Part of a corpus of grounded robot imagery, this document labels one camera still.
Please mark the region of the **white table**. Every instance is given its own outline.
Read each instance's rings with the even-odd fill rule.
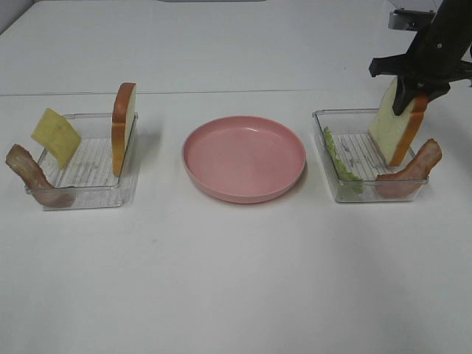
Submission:
[[[384,29],[384,1],[351,2],[40,2],[0,36],[3,156],[20,143],[38,157],[46,107],[109,112],[122,81],[141,92],[123,207],[43,212],[0,169],[0,353],[470,353],[471,88],[428,107],[414,148],[434,137],[443,159],[415,201],[337,204],[311,112],[378,106],[391,78],[369,62],[411,39]],[[283,197],[227,204],[190,182],[184,139],[232,114],[302,139],[307,172]]]
[[[342,91],[141,94],[134,200],[43,212],[0,169],[2,353],[469,353],[472,124],[469,88],[433,102],[418,141],[444,158],[417,200],[337,204],[311,136],[321,108],[373,106]],[[1,151],[46,106],[106,112],[113,95],[3,97]],[[230,114],[301,137],[308,172],[287,195],[235,205],[199,192],[181,144]]]

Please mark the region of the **white wall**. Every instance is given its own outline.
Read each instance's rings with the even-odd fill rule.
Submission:
[[[32,0],[0,0],[0,33],[32,5]]]

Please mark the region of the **yellow cheese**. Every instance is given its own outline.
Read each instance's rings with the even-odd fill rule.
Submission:
[[[31,137],[43,145],[64,168],[80,144],[80,135],[66,118],[47,108]]]

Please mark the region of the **clear plastic container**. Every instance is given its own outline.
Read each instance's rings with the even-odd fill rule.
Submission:
[[[378,175],[396,173],[414,158],[414,152],[409,149],[400,166],[389,167],[385,164],[369,135],[369,124],[376,114],[377,109],[325,110],[313,113],[316,146],[322,157],[331,192],[338,202],[412,201],[428,183],[428,179],[376,181]],[[339,159],[347,171],[354,173],[361,181],[340,178],[323,134],[326,127],[332,133]],[[385,195],[385,190],[407,188],[412,190],[408,195],[382,196]]]
[[[62,170],[56,158],[43,150],[38,159],[54,189],[29,189],[44,210],[119,207],[129,201],[136,188],[135,159],[138,114],[134,115],[120,176],[112,171],[111,113],[70,114],[65,118],[82,137],[79,148]]]

